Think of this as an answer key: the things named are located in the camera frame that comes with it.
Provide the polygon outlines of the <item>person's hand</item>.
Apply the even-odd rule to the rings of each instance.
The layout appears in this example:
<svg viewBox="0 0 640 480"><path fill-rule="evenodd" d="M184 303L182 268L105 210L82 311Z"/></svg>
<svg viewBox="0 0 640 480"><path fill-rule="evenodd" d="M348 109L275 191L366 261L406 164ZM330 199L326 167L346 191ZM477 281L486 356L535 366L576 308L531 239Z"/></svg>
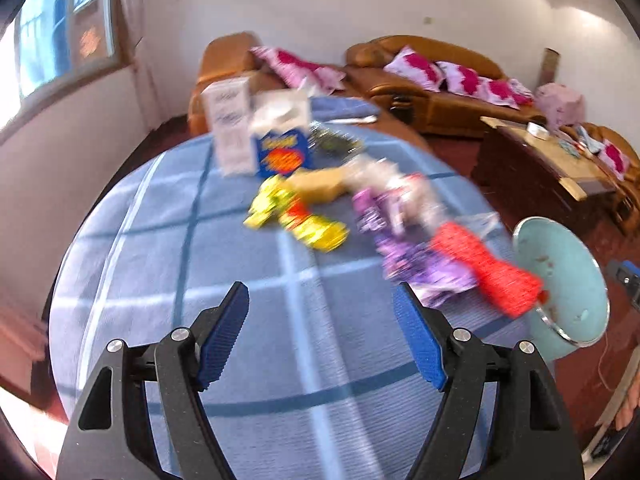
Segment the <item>person's hand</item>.
<svg viewBox="0 0 640 480"><path fill-rule="evenodd" d="M616 413L615 429L617 431L622 431L624 428L628 427L634 419L634 411L639 406L639 392L640 378L639 375L636 375L626 392L626 396L624 397L622 404L620 404L620 409Z"/></svg>

